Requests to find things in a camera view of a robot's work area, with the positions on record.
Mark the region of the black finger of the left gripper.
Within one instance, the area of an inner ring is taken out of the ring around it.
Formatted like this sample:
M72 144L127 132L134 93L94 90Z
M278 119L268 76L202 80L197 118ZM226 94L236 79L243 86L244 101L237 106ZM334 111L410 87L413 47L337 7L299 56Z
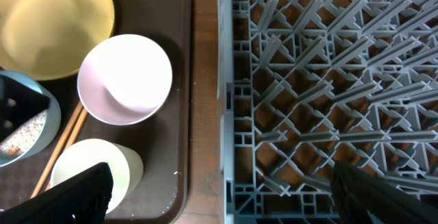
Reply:
M46 110L50 98L26 85L1 76L1 141L29 119Z

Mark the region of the light blue bowl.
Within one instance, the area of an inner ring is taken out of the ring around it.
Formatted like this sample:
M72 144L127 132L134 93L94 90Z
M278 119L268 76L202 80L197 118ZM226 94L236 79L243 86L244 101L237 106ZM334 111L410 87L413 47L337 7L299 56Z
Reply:
M50 98L50 105L44 110L47 112L46 121L37 140L29 150L17 157L9 158L1 154L1 166L4 167L42 151L53 141L60 127L61 109L57 99L46 88L32 78L16 71L1 71L1 76L2 75L11 77L12 79Z

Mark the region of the pile of rice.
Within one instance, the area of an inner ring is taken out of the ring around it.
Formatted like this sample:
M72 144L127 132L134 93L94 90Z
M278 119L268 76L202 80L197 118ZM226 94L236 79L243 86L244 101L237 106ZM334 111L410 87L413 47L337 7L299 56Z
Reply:
M29 150L42 132L46 116L47 112L43 111L16 129L1 142L1 154L13 158Z

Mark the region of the pink bowl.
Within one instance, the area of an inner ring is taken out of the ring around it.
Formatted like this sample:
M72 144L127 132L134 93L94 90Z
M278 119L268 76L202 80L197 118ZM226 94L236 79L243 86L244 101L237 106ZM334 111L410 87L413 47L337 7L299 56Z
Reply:
M133 125L153 116L166 102L173 72L154 40L121 34L104 40L84 58L77 76L83 107L110 125Z

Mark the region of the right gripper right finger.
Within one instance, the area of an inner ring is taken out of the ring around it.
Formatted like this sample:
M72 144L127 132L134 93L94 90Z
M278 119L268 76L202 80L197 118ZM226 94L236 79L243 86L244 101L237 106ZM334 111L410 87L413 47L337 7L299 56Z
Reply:
M437 222L437 208L346 162L335 163L330 187L342 223Z

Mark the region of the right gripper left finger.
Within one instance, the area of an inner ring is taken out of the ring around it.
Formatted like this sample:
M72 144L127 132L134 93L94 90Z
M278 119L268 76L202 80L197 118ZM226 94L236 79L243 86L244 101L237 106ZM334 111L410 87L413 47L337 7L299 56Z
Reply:
M104 222L114 181L100 162L1 213L1 224Z

